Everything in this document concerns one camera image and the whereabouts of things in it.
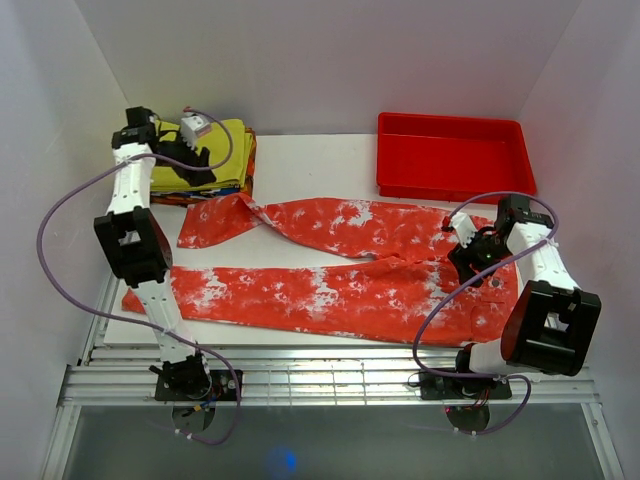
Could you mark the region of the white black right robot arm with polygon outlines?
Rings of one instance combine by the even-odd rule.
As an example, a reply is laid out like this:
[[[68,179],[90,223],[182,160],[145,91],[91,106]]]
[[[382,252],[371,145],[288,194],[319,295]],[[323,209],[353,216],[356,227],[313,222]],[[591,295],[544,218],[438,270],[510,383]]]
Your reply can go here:
[[[491,267],[512,258],[523,284],[500,337],[458,353],[451,373],[458,394],[476,396],[487,386],[488,374],[574,376],[582,369],[602,304],[568,273],[553,241],[556,225],[520,194],[499,200],[489,227],[476,227],[459,211],[444,220],[444,230],[458,239],[448,259],[461,283],[478,288],[491,276]]]

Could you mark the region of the red white tie-dye trousers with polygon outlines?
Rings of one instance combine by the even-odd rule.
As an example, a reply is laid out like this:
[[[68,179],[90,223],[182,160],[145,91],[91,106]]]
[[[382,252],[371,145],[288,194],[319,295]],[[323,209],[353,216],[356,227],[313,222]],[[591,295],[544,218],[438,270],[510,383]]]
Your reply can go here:
[[[211,249],[265,225],[286,239],[344,258],[337,266],[176,266],[183,317],[298,333],[459,346],[498,338],[518,297],[513,267],[495,283],[459,292],[440,208],[310,198],[260,205],[243,194],[187,210],[181,249]]]

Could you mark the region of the folded orange patterned trousers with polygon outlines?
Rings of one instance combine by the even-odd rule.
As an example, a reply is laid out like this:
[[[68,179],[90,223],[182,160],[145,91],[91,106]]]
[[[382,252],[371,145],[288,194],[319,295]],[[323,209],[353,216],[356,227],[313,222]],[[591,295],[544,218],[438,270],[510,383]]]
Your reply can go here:
[[[153,187],[159,190],[151,191],[151,202],[165,205],[186,207],[191,204],[234,193],[244,193],[249,197],[253,193],[255,155],[257,141],[255,132],[245,128],[243,159],[238,152],[226,165],[216,170],[217,183],[190,187],[178,177],[169,167],[156,167],[153,170]]]

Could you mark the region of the aluminium table edge rail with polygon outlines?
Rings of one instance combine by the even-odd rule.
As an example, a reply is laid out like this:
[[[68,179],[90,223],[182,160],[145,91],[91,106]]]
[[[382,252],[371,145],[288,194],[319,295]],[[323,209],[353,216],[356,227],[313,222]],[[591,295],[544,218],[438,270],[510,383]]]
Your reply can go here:
[[[402,347],[231,348],[243,372],[245,406],[380,406],[421,403],[418,367]],[[67,369],[62,406],[142,406],[154,402],[159,360],[151,347],[96,347]]]

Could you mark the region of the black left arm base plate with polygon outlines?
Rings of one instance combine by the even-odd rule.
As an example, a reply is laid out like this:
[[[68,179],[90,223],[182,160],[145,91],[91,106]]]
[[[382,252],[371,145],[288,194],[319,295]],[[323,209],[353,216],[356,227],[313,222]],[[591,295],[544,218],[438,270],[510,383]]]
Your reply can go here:
[[[159,376],[153,398],[165,402],[236,401],[243,380],[242,370],[236,370],[236,379],[229,370],[211,370],[207,379],[198,375],[171,379]]]

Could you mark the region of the red plastic tray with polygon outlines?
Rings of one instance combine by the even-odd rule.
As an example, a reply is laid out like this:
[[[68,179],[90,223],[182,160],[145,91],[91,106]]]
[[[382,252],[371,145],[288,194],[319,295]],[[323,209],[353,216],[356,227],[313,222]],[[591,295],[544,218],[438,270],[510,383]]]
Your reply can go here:
[[[537,193],[518,122],[392,112],[378,115],[376,184],[384,197],[449,202]]]

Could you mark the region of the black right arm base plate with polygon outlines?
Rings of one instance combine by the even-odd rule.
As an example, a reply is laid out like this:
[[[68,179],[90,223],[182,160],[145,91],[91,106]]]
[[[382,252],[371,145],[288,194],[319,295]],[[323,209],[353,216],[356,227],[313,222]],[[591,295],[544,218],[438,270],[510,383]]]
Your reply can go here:
[[[496,381],[483,375],[457,376],[453,369],[444,369],[447,375],[434,375],[424,370],[412,373],[407,385],[419,391],[422,400],[508,400],[512,398],[509,383]]]

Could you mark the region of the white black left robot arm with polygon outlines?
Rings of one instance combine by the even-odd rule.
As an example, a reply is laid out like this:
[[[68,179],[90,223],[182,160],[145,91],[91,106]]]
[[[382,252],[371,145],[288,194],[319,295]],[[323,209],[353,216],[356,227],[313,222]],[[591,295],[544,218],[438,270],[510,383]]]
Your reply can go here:
[[[106,214],[94,219],[94,230],[114,275],[123,280],[143,306],[160,348],[160,367],[153,366],[160,384],[191,400],[205,398],[212,376],[195,346],[171,288],[171,246],[150,209],[152,170],[157,154],[175,159],[176,173],[193,185],[215,178],[208,165],[209,150],[196,151],[197,140],[211,123],[190,112],[180,121],[172,140],[156,124],[159,118],[145,107],[126,110],[127,125],[112,136],[115,174]]]

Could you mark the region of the folded yellow trousers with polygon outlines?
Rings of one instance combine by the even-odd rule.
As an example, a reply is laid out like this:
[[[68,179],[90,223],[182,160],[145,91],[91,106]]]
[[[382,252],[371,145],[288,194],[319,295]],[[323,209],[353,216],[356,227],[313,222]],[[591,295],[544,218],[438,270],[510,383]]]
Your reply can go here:
[[[239,119],[224,120],[223,124],[227,127],[232,135],[233,150],[230,159],[235,152],[238,152],[240,155],[240,159],[243,159],[244,134],[245,128],[247,126],[245,126],[244,123]],[[219,125],[215,124],[208,134],[198,140],[196,150],[199,150],[202,147],[207,147],[210,150],[209,163],[211,165],[214,165],[217,162],[223,160],[228,154],[229,140],[222,128]],[[159,190],[159,187],[153,187],[152,184],[153,179],[151,183],[151,191]]]

